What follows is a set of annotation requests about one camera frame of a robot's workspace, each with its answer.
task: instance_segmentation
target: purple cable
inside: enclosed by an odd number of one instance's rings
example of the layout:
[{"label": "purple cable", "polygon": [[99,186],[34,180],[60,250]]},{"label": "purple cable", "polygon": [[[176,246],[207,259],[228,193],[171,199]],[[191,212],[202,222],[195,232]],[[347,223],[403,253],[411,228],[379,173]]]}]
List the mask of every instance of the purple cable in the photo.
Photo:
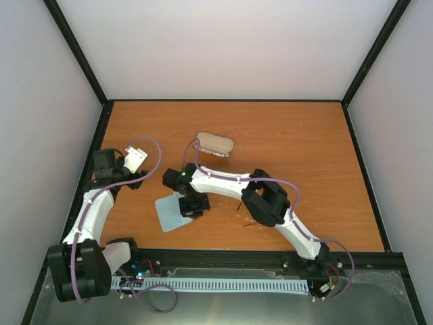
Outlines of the purple cable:
[{"label": "purple cable", "polygon": [[[138,303],[152,313],[169,313],[170,311],[172,311],[176,307],[177,296],[176,296],[175,290],[171,286],[168,286],[167,284],[155,284],[154,286],[149,286],[146,289],[143,289],[143,290],[140,290],[139,292],[136,292],[133,288],[133,283],[141,282],[141,281],[137,281],[137,280],[130,281],[127,274],[122,269],[119,269],[118,271],[124,276],[125,280],[127,281],[127,283],[123,284],[119,288],[119,293],[123,293],[122,288],[128,286],[131,289],[131,292],[132,292],[133,296],[136,298],[136,300],[138,301]],[[171,293],[173,294],[173,303],[171,304],[171,306],[169,308],[167,308],[165,310],[157,310],[157,309],[150,307],[149,305],[147,305],[146,303],[144,303],[143,301],[140,300],[139,295],[142,295],[143,293],[148,293],[149,291],[151,291],[151,289],[155,289],[155,288],[166,288],[166,289],[169,289],[171,291]]]},{"label": "purple cable", "polygon": [[[194,164],[196,165],[196,168],[199,170],[199,171],[201,171],[203,174],[207,174],[207,175],[209,175],[210,177],[213,177],[213,178],[217,178],[217,179],[222,179],[222,180],[225,180],[225,181],[275,181],[275,182],[277,182],[277,183],[282,183],[282,184],[286,184],[286,185],[289,185],[291,188],[293,188],[294,190],[295,190],[295,192],[296,192],[296,198],[295,198],[295,201],[293,202],[293,204],[291,205],[291,207],[290,207],[290,210],[289,210],[289,218],[290,218],[290,220],[293,222],[293,224],[294,224],[294,226],[296,227],[296,229],[306,238],[306,239],[308,239],[308,240],[311,240],[311,237],[310,236],[308,236],[307,234],[305,234],[305,232],[302,230],[302,228],[298,225],[298,223],[296,223],[296,220],[294,220],[294,217],[293,217],[293,213],[294,213],[294,210],[295,210],[295,208],[296,208],[296,206],[298,205],[298,203],[299,203],[299,200],[300,200],[300,191],[299,191],[299,189],[298,189],[298,187],[296,186],[296,185],[294,185],[294,184],[292,184],[292,183],[290,183],[289,181],[285,181],[285,180],[283,180],[283,179],[277,179],[277,178],[269,178],[269,177],[248,177],[248,178],[234,178],[234,177],[228,177],[228,176],[222,176],[222,175],[215,175],[215,174],[208,174],[208,172],[207,171],[205,171],[203,168],[201,168],[200,166],[199,166],[199,164],[198,164],[198,154],[199,154],[199,149],[200,149],[200,140],[198,139],[198,138],[194,138],[194,139],[192,139],[189,143],[188,143],[188,147],[186,147],[186,149],[185,149],[185,151],[184,151],[184,153],[183,153],[183,159],[182,159],[182,168],[185,166],[185,161],[186,161],[186,156],[187,156],[187,151],[188,151],[188,149],[189,149],[189,147],[194,143],[194,142],[197,142],[197,144],[198,144],[198,147],[197,147],[197,149],[196,149],[196,154],[195,154],[195,156],[194,156]],[[346,253],[347,253],[347,255],[348,255],[348,257],[349,257],[349,259],[350,259],[350,264],[351,264],[351,267],[352,267],[352,273],[350,274],[350,278],[349,278],[349,280],[348,280],[348,282],[347,282],[347,285],[338,293],[338,294],[336,294],[335,296],[332,296],[332,297],[330,297],[330,298],[326,298],[325,300],[334,300],[334,299],[336,299],[336,298],[338,298],[338,297],[340,297],[344,292],[346,292],[346,290],[348,289],[348,287],[350,286],[350,284],[352,283],[352,281],[353,281],[353,277],[355,276],[355,262],[353,261],[353,257],[352,257],[352,255],[351,255],[351,253],[349,252],[349,250],[341,243],[341,242],[339,242],[338,240],[334,240],[334,239],[316,239],[316,238],[313,238],[313,241],[314,242],[324,242],[324,243],[326,243],[326,242],[333,242],[333,243],[335,243],[335,244],[337,244],[337,245],[339,245],[339,246],[341,246],[345,251],[346,251]]]},{"label": "purple cable", "polygon": [[[149,139],[156,144],[156,147],[157,147],[158,152],[159,152],[159,157],[158,157],[158,161],[157,161],[155,167],[149,173],[144,175],[143,177],[133,179],[131,181],[119,181],[118,183],[113,183],[113,184],[107,185],[106,187],[104,187],[104,188],[100,189],[98,192],[96,192],[94,196],[92,196],[92,199],[91,199],[92,202],[95,201],[95,199],[103,191],[109,190],[110,188],[115,188],[116,186],[127,185],[127,184],[137,183],[138,181],[143,181],[144,179],[150,177],[153,173],[155,173],[156,169],[160,166],[160,163],[161,163],[162,152],[161,152],[160,144],[154,138],[152,138],[148,135],[140,135],[139,137],[133,138],[128,143],[127,148],[129,148],[131,146],[131,144],[135,140],[138,140],[138,139]],[[78,244],[78,239],[80,238],[81,228],[83,227],[83,224],[84,224],[84,221],[86,219],[87,213],[89,212],[90,206],[91,206],[91,203],[86,204],[86,207],[83,211],[83,215],[80,218],[80,221],[79,221],[78,227],[77,227],[79,232],[77,232],[74,236],[74,242],[72,243],[72,250],[71,250],[71,254],[70,254],[70,277],[71,277],[71,283],[72,283],[72,290],[74,291],[75,299],[81,304],[85,304],[88,301],[88,299],[86,301],[83,301],[83,299],[80,296],[80,292],[78,291],[78,286],[76,284],[76,274],[75,274],[76,246]]]}]

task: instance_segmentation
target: purple hose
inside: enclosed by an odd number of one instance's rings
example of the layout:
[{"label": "purple hose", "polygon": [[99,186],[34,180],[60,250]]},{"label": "purple hose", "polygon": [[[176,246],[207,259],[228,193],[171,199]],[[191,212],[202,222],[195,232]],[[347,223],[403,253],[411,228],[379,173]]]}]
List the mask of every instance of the purple hose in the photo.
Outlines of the purple hose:
[{"label": "purple hose", "polygon": [[[177,304],[177,295],[176,292],[174,291],[174,289],[171,286],[168,286],[167,284],[155,284],[154,286],[150,286],[146,289],[140,290],[139,292],[135,292],[134,288],[133,288],[133,283],[135,282],[140,282],[140,281],[130,281],[127,274],[122,270],[119,269],[118,270],[125,278],[125,280],[127,281],[127,283],[123,284],[120,288],[119,288],[119,293],[122,293],[122,289],[126,286],[129,286],[129,288],[131,289],[131,292],[133,294],[133,296],[136,298],[136,300],[138,301],[138,303],[143,306],[144,308],[146,308],[148,311],[152,312],[152,313],[168,313],[170,311],[172,311]],[[146,303],[144,303],[143,301],[140,300],[139,295],[142,295],[143,293],[148,293],[149,291],[151,291],[151,289],[155,289],[155,288],[167,288],[171,291],[172,295],[173,295],[173,303],[171,304],[171,306],[165,310],[157,310],[154,309],[152,307],[150,307],[149,305],[147,305]]]},{"label": "purple hose", "polygon": [[[105,190],[109,190],[110,188],[115,188],[116,186],[121,186],[121,185],[127,185],[127,184],[132,184],[132,183],[137,183],[138,181],[143,181],[144,179],[150,177],[153,173],[155,173],[156,169],[160,166],[161,163],[161,156],[162,156],[162,151],[161,151],[161,147],[160,144],[152,137],[148,136],[148,135],[140,135],[139,137],[135,137],[134,139],[132,139],[129,143],[127,148],[129,148],[131,146],[131,144],[138,139],[149,139],[151,141],[153,141],[156,144],[156,147],[158,149],[159,152],[159,157],[158,157],[158,161],[155,165],[155,167],[146,175],[144,175],[143,177],[137,178],[137,179],[133,179],[131,181],[119,181],[118,183],[113,183],[110,185],[107,185],[106,187],[100,189],[98,192],[95,193],[94,196],[92,196],[91,201],[95,201],[95,199]],[[80,221],[78,223],[78,231],[81,231],[81,228],[83,227],[84,221],[86,219],[87,213],[89,212],[91,203],[87,203],[86,207],[83,211],[83,214],[81,215]],[[80,238],[80,233],[77,232],[74,236],[74,242],[72,243],[72,250],[71,250],[71,254],[70,254],[70,277],[71,277],[71,282],[72,282],[72,290],[74,291],[74,295],[75,295],[75,299],[81,303],[81,304],[85,304],[88,299],[86,301],[83,301],[83,299],[80,296],[80,292],[78,291],[78,286],[76,284],[76,274],[75,274],[75,257],[76,257],[76,246],[78,244],[78,239]]]},{"label": "purple hose", "polygon": [[[185,161],[186,161],[187,151],[188,151],[189,147],[190,147],[194,142],[197,142],[198,147],[200,148],[200,140],[199,140],[198,138],[192,139],[192,140],[188,143],[188,147],[186,147],[186,149],[185,149],[185,151],[184,151],[184,153],[183,153],[182,168],[185,166]],[[205,171],[203,168],[201,168],[201,167],[199,166],[199,164],[198,164],[199,148],[197,148],[197,150],[196,150],[196,154],[195,154],[195,156],[194,156],[194,164],[196,165],[196,168],[197,168],[199,171],[201,171],[203,174],[207,174],[207,175],[209,175],[208,172]],[[301,234],[302,234],[306,239],[311,240],[311,237],[308,236],[307,234],[305,234],[305,232],[301,229],[301,227],[298,225],[298,223],[296,223],[296,220],[294,220],[294,217],[293,217],[294,210],[295,210],[295,208],[296,208],[296,206],[298,205],[299,200],[300,200],[300,191],[299,191],[299,189],[298,189],[298,187],[297,187],[296,185],[290,183],[289,181],[285,181],[285,180],[283,180],[283,179],[268,178],[268,177],[255,177],[255,178],[254,178],[254,177],[248,177],[248,178],[239,178],[239,179],[237,179],[237,178],[234,178],[234,177],[228,177],[228,176],[222,176],[222,175],[215,175],[215,174],[210,174],[210,177],[217,178],[217,179],[222,179],[222,180],[225,180],[225,181],[275,181],[275,182],[277,182],[277,183],[282,183],[282,184],[289,185],[289,186],[290,186],[291,188],[293,188],[293,189],[295,190],[295,192],[296,192],[296,198],[295,198],[295,201],[293,202],[293,204],[291,205],[290,210],[289,210],[289,218],[290,218],[290,220],[292,221],[292,223],[294,224],[294,226],[296,227],[296,229],[297,229],[297,230],[298,230],[298,231],[299,231],[299,232],[300,232],[300,233],[301,233]],[[326,242],[333,242],[333,243],[335,243],[335,244],[341,246],[341,247],[346,251],[346,253],[347,253],[347,255],[348,255],[349,259],[350,259],[350,264],[351,264],[351,267],[352,267],[352,273],[350,274],[350,278],[349,278],[349,280],[348,280],[348,282],[347,282],[347,285],[346,285],[346,286],[343,288],[343,290],[341,290],[338,294],[336,294],[335,296],[332,296],[332,297],[326,299],[327,301],[328,301],[328,300],[334,300],[334,299],[340,297],[344,292],[346,292],[346,290],[348,289],[348,287],[349,287],[350,284],[352,283],[352,281],[353,281],[353,277],[355,276],[355,262],[353,261],[353,257],[352,257],[352,255],[351,255],[351,253],[349,252],[349,250],[348,250],[348,249],[347,249],[347,248],[346,248],[346,247],[345,247],[341,242],[339,242],[338,240],[334,240],[334,239],[316,239],[316,238],[313,238],[313,241],[314,241],[314,242],[324,242],[324,243],[326,243]]]}]

